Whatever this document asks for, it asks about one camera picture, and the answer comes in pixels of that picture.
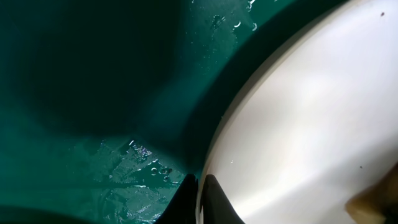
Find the white plate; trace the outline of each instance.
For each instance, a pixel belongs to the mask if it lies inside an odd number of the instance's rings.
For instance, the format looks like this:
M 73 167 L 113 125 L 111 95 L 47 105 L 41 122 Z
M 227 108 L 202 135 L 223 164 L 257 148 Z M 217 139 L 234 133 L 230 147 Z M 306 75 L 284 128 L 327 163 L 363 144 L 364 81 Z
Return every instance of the white plate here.
M 204 174 L 246 224 L 353 223 L 345 202 L 398 161 L 398 1 L 350 1 L 269 63 Z

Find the wet green surface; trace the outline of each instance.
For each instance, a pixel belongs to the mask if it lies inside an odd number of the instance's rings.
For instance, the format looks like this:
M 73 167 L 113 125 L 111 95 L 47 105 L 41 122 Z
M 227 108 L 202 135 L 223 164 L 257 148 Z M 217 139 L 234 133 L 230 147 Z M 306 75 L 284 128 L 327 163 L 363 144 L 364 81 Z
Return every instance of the wet green surface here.
M 155 220 L 293 2 L 0 0 L 0 204 Z

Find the brown object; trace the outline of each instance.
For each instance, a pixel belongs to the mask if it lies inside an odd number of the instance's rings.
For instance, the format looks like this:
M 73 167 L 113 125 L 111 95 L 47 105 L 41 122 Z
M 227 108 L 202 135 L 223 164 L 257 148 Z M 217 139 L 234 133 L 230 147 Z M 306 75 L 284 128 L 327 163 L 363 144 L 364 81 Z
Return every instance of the brown object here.
M 383 211 L 398 204 L 398 165 L 376 185 L 353 197 L 346 211 L 357 224 L 383 224 Z

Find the brown food piece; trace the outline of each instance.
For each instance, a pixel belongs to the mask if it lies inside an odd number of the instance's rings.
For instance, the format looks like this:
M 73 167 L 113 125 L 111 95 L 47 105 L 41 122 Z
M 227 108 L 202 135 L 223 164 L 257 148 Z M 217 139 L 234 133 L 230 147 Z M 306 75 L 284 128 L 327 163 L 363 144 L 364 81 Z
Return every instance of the brown food piece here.
M 346 211 L 357 224 L 383 224 L 383 211 L 398 204 L 398 165 L 376 185 L 353 197 Z

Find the green surface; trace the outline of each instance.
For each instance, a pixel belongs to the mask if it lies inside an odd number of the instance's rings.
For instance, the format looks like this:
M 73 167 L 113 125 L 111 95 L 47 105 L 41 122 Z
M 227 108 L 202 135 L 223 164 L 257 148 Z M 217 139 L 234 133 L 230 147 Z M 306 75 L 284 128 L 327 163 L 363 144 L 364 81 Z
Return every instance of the green surface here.
M 0 204 L 155 220 L 250 74 L 340 1 L 293 2 L 0 0 Z

